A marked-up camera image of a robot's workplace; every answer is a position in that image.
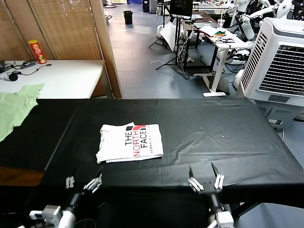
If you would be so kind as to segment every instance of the tiled floor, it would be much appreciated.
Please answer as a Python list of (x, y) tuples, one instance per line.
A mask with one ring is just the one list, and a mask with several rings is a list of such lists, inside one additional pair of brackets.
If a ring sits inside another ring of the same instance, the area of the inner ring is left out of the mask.
[[(133, 11), (133, 25), (124, 24), (124, 10)], [(141, 5), (119, 5), (114, 9), (105, 9), (113, 16), (109, 20), (109, 34), (119, 74), (123, 97), (134, 98), (203, 98), (207, 92), (202, 80), (185, 80), (170, 66), (156, 71), (160, 60), (166, 62), (174, 56), (170, 50), (161, 46), (148, 46), (156, 39), (156, 28), (162, 24), (162, 17), (143, 13)], [(210, 60), (213, 46), (200, 45), (204, 60)], [(226, 79), (233, 81), (234, 74), (225, 69)], [(236, 91), (229, 83), (230, 95)], [(304, 123), (293, 121), (285, 129), (284, 142), (297, 160), (304, 166)], [(261, 204), (242, 216), (237, 222), (238, 228), (298, 228), (303, 227), (304, 210), (282, 205)]]

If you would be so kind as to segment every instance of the light green cloth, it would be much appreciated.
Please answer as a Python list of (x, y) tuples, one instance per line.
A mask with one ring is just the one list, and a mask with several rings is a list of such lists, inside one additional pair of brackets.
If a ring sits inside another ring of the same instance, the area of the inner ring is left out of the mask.
[(37, 104), (44, 84), (24, 85), (19, 92), (0, 93), (0, 142), (12, 131), (20, 126), (32, 108)]

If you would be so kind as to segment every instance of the trash can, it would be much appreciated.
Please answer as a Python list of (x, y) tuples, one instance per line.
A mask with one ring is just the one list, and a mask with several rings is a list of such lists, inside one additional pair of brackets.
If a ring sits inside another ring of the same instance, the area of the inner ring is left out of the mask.
[(132, 15), (133, 15), (133, 12), (130, 11), (130, 10), (127, 10), (127, 11), (123, 12), (124, 22), (125, 22), (126, 25), (133, 24)]

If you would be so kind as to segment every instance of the red can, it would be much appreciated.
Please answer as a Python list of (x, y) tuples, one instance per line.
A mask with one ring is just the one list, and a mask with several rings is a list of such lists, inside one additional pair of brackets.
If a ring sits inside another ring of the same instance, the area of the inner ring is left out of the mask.
[(41, 51), (40, 45), (36, 39), (32, 39), (28, 42), (30, 46), (32, 47), (33, 51), (35, 52), (36, 58), (40, 64), (46, 63), (46, 58)]

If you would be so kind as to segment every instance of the black table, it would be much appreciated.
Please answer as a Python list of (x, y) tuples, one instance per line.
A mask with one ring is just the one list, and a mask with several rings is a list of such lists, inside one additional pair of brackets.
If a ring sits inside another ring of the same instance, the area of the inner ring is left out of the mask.
[[(43, 112), (46, 107), (35, 108)], [(101, 171), (105, 191), (191, 192), (187, 183), (189, 165), (199, 181), (214, 181), (213, 162), (225, 174), (221, 194), (224, 203), (304, 205), (303, 168), (249, 100), (91, 99), (78, 101), (75, 110), (42, 187), (64, 189), (65, 178), (71, 175), (75, 185), (82, 187)], [(159, 124), (164, 156), (97, 165), (101, 126), (129, 122)], [(44, 134), (37, 135), (37, 140)], [(242, 211), (248, 206), (253, 204), (243, 206)]]
[(80, 102), (38, 99), (22, 125), (0, 142), (0, 166), (45, 171)]

